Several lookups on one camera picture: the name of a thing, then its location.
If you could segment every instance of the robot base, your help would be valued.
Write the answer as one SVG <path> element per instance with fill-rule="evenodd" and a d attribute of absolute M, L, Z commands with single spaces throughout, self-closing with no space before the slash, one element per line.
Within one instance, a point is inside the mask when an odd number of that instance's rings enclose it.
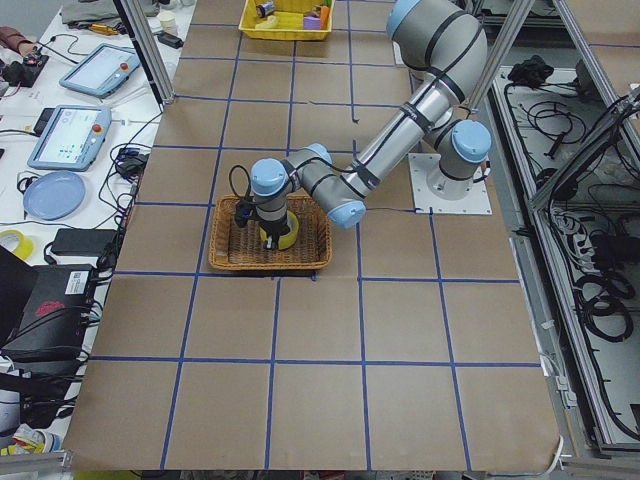
<path fill-rule="evenodd" d="M 474 183 L 461 200 L 446 200 L 435 195 L 427 185 L 427 173 L 438 168 L 440 155 L 410 153 L 409 169 L 413 190 L 413 204 L 420 213 L 447 213 L 457 215 L 491 215 L 491 203 L 484 182 Z"/>

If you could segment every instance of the blue plate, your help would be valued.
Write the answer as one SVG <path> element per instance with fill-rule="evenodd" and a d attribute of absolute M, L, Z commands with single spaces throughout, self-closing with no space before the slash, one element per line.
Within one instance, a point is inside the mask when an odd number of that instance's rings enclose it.
<path fill-rule="evenodd" d="M 42 220 L 57 220 L 69 215 L 82 203 L 85 187 L 73 172 L 52 172 L 33 182 L 24 193 L 27 213 Z"/>

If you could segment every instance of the yellow tape roll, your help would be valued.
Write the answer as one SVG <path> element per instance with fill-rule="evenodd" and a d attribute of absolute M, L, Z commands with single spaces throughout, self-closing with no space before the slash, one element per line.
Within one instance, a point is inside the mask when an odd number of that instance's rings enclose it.
<path fill-rule="evenodd" d="M 0 246 L 9 250 L 20 260 L 26 260 L 33 253 L 33 242 L 18 230 L 0 232 Z"/>

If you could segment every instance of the brown table surface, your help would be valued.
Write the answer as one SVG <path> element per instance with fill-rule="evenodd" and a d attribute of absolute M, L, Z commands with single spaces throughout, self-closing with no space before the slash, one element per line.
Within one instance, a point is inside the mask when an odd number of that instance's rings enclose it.
<path fill-rule="evenodd" d="M 338 165 L 409 98 L 391 2 L 325 42 L 252 40 L 200 0 L 64 447 L 77 469 L 542 471 L 558 429 L 493 187 L 413 213 L 408 166 L 313 278 L 207 263 L 232 165 L 321 142 Z"/>

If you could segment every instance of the tablet screen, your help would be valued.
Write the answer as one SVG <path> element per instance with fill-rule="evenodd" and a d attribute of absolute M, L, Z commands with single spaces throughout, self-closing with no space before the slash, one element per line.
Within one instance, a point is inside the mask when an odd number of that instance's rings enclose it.
<path fill-rule="evenodd" d="M 121 63 L 127 63 L 133 56 L 116 48 L 104 47 L 86 60 L 67 81 L 90 89 L 98 89 L 114 72 L 120 70 Z"/>
<path fill-rule="evenodd" d="M 96 123 L 100 111 L 63 108 L 55 119 L 38 161 L 50 163 L 77 163 L 86 143 L 91 127 Z"/>

